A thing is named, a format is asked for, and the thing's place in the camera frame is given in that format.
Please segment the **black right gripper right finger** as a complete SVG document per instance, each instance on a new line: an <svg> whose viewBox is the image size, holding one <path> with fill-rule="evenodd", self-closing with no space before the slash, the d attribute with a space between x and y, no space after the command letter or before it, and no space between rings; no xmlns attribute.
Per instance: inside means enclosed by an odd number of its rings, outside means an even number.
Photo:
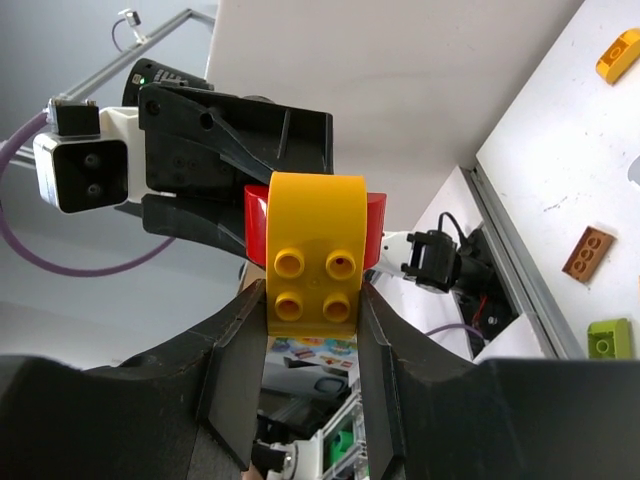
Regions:
<svg viewBox="0 0 640 480"><path fill-rule="evenodd" d="M468 362L360 293L358 362L374 479L635 479L635 361Z"/></svg>

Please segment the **green lego brick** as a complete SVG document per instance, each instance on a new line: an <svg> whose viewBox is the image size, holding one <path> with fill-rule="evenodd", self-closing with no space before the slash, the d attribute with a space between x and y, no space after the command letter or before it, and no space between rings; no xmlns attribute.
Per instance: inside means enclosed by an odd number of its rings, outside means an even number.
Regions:
<svg viewBox="0 0 640 480"><path fill-rule="evenodd" d="M590 359L634 359L632 323L627 318L592 322L587 328L587 351Z"/></svg>

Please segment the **yellow curved lego brick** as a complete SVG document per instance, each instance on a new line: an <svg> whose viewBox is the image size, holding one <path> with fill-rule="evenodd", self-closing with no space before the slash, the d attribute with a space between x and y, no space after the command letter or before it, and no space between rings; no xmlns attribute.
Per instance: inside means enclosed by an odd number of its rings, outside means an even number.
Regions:
<svg viewBox="0 0 640 480"><path fill-rule="evenodd" d="M272 175L266 226L270 336L354 336L366 221L361 176Z"/></svg>

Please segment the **red curved lego brick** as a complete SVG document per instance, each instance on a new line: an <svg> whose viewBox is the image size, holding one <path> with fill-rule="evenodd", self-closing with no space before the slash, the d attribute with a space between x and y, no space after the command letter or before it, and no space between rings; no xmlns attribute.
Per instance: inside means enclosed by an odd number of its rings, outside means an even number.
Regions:
<svg viewBox="0 0 640 480"><path fill-rule="evenodd" d="M266 266L266 224L269 188L259 185L244 187L245 247L248 259ZM381 254L387 195L367 194L367 234L364 269L374 267Z"/></svg>

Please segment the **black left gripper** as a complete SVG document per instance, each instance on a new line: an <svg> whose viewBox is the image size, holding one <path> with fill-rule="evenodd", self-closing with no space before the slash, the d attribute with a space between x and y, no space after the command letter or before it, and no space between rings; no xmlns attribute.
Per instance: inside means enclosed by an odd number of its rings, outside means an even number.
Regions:
<svg viewBox="0 0 640 480"><path fill-rule="evenodd" d="M142 58L122 103L138 110L150 234L246 255L244 190L276 171L331 174L331 114L219 93L205 80Z"/></svg>

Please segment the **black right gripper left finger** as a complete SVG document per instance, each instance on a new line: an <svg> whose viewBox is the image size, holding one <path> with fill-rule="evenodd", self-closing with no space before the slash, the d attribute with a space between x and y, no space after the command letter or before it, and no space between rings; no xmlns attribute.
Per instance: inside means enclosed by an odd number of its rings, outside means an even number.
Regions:
<svg viewBox="0 0 640 480"><path fill-rule="evenodd" d="M237 479L265 362L265 285L116 367L1 360L5 479Z"/></svg>

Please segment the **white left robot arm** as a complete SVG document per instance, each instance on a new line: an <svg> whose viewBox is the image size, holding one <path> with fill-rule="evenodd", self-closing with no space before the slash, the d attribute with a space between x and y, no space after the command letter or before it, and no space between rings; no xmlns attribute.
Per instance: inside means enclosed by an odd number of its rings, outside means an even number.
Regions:
<svg viewBox="0 0 640 480"><path fill-rule="evenodd" d="M144 228L262 267L271 336L352 338L371 270L468 300L461 325L485 340L513 321L477 232L385 230L385 195L334 171L330 113L219 93L146 58L122 103L144 135Z"/></svg>

